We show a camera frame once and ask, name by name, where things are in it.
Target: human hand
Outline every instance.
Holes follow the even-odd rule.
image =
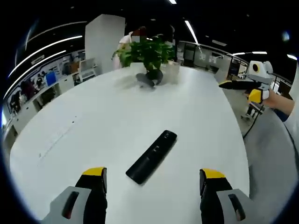
[[[263,100],[263,104],[270,108],[276,108],[277,106],[277,94],[272,90],[269,89],[269,97]]]

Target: human arm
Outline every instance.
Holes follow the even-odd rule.
[[[118,46],[118,49],[123,49],[126,46],[126,43],[120,43],[120,45]]]
[[[271,89],[269,91],[269,97],[263,101],[263,104],[268,107],[278,109],[287,115],[290,115],[294,108],[295,101],[280,96]]]

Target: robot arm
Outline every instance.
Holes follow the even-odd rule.
[[[233,90],[249,90],[249,100],[261,103],[269,97],[269,88],[272,83],[273,68],[270,62],[251,61],[246,72],[246,79],[225,81],[219,87]]]
[[[50,213],[42,224],[105,223],[107,209],[107,169],[85,171],[76,186],[69,186],[50,204]]]

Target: white table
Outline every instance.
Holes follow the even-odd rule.
[[[136,69],[80,84],[43,108],[13,145],[13,180],[32,214],[92,167],[107,167],[107,224],[198,224],[199,169],[224,173],[249,195],[248,162],[234,113],[213,75],[180,67],[179,84],[140,88]],[[143,186],[125,172],[164,131],[178,140]]]

